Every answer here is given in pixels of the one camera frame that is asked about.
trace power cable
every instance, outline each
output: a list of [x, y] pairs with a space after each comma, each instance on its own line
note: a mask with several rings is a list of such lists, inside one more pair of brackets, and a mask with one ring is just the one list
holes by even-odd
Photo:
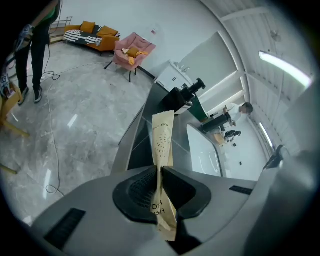
[[[58, 73], [58, 74], [55, 74], [55, 76], [59, 76], [59, 77], [56, 78], [56, 79], [54, 79], [53, 76], [52, 76], [52, 77], [48, 77], [48, 78], [52, 78], [52, 80], [53, 80], [52, 84], [50, 85], [49, 89], [48, 89], [47, 92], [46, 92], [46, 98], [47, 98], [48, 107], [49, 107], [50, 130], [51, 130], [51, 135], [52, 135], [52, 139], [53, 139], [53, 145], [54, 145], [54, 149], [55, 149], [56, 166], [57, 166], [57, 167], [56, 167], [56, 168], [57, 168], [57, 180], [58, 180], [56, 186], [53, 186], [53, 185], [49, 184], [49, 185], [47, 185], [47, 186], [45, 187], [45, 190], [46, 190], [46, 192], [47, 192], [48, 194], [53, 195], [53, 194], [55, 194], [56, 192], [59, 192], [62, 196], [65, 196], [65, 195], [59, 190], [59, 188], [60, 188], [59, 156], [58, 156], [58, 150], [57, 150], [57, 146], [56, 146], [56, 139], [55, 139], [54, 131], [53, 131], [53, 129], [52, 129], [52, 114], [51, 114], [51, 107], [50, 107], [50, 100], [49, 100], [49, 91], [50, 91], [51, 87], [53, 86], [53, 84], [55, 83], [55, 81], [58, 80], [58, 79], [61, 77], [61, 75], [59, 75], [59, 74], [63, 74], [63, 73], [65, 73], [65, 72], [68, 72], [68, 71], [71, 71], [71, 70], [75, 70], [75, 69], [78, 69], [78, 68], [81, 68], [81, 67], [85, 67], [85, 66], [88, 66], [88, 65], [106, 64], [106, 63], [107, 63], [107, 62], [89, 63], [89, 64], [85, 64], [85, 65], [73, 67], [73, 68], [67, 69], [67, 70], [65, 70], [65, 71], [63, 71], [63, 72], [60, 72], [60, 73]], [[50, 192], [50, 191], [48, 190], [49, 187], [55, 189], [55, 191], [54, 191], [54, 192]]]
[[59, 27], [59, 23], [60, 23], [60, 19], [61, 19], [61, 11], [62, 11], [62, 6], [63, 6], [63, 5], [64, 5], [64, 1], [63, 1], [63, 0], [61, 0], [61, 6], [60, 6], [60, 11], [59, 11], [59, 20], [58, 20], [58, 24], [56, 25], [55, 31], [53, 31], [52, 33], [49, 33], [49, 35], [54, 34], [54, 33], [57, 31], [58, 27]]
[[6, 66], [9, 70], [12, 70], [16, 65], [16, 59], [14, 59], [14, 63], [13, 63], [13, 66], [12, 67], [9, 67], [9, 66]]
[[44, 73], [43, 73], [42, 75], [44, 75], [44, 74], [51, 75], [51, 76], [52, 76], [52, 77], [51, 77], [52, 80], [55, 81], [55, 80], [58, 80], [58, 79], [60, 78], [60, 75], [59, 75], [59, 74], [55, 74], [54, 71], [46, 71], [47, 66], [48, 66], [48, 63], [49, 63], [49, 60], [50, 60], [50, 57], [51, 57], [49, 44], [48, 44], [48, 49], [49, 49], [49, 58], [48, 58], [48, 60], [47, 60], [47, 62], [46, 62], [46, 65], [45, 65], [45, 68], [44, 68]]

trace paper bag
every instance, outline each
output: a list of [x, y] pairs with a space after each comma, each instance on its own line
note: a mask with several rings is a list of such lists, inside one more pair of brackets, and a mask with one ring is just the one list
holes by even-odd
[[175, 112], [166, 111], [152, 117], [152, 157], [157, 167], [157, 185], [151, 212], [156, 214], [158, 230], [166, 241], [175, 241], [177, 233], [176, 209], [163, 188], [161, 168], [173, 166], [172, 130]]

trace marble floor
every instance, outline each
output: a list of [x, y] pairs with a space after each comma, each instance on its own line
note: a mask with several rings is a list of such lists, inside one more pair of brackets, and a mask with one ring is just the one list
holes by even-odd
[[[44, 67], [48, 57], [46, 49]], [[61, 77], [44, 80], [43, 98], [34, 104], [29, 76], [26, 101], [8, 115], [8, 121], [30, 133], [30, 137], [23, 138], [1, 127], [0, 163], [17, 170], [17, 175], [0, 170], [1, 188], [12, 212], [27, 224], [59, 200], [61, 193], [111, 173], [118, 143], [153, 83], [140, 70], [137, 76], [131, 75], [130, 83], [127, 70], [115, 64], [103, 69], [111, 60], [109, 53], [99, 56], [90, 48], [52, 44], [46, 71], [61, 73]], [[28, 75], [32, 75], [31, 57], [28, 68]], [[58, 169], [61, 193], [47, 193], [47, 185], [58, 185]]]

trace yellow cushion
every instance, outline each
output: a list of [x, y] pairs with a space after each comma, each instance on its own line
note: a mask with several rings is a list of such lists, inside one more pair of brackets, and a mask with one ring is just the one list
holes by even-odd
[[91, 34], [94, 30], [95, 24], [95, 22], [84, 21], [80, 27], [80, 30]]
[[137, 55], [137, 52], [139, 52], [139, 50], [135, 47], [131, 47], [128, 52], [126, 54], [128, 54], [128, 56], [135, 58]]
[[99, 37], [103, 37], [103, 36], [116, 36], [116, 34], [118, 33], [118, 31], [107, 27], [107, 26], [103, 26], [100, 31], [98, 33], [96, 33], [97, 36]]

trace yellow sofa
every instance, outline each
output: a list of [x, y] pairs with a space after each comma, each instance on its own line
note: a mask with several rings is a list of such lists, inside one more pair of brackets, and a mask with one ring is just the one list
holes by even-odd
[[[68, 25], [64, 28], [64, 33], [70, 30], [80, 30], [81, 25]], [[87, 43], [85, 46], [94, 48], [98, 50], [99, 52], [105, 52], [105, 51], [113, 51], [115, 49], [115, 42], [119, 41], [119, 36], [111, 36], [111, 35], [103, 35], [102, 41], [100, 45], [96, 45], [95, 43]]]

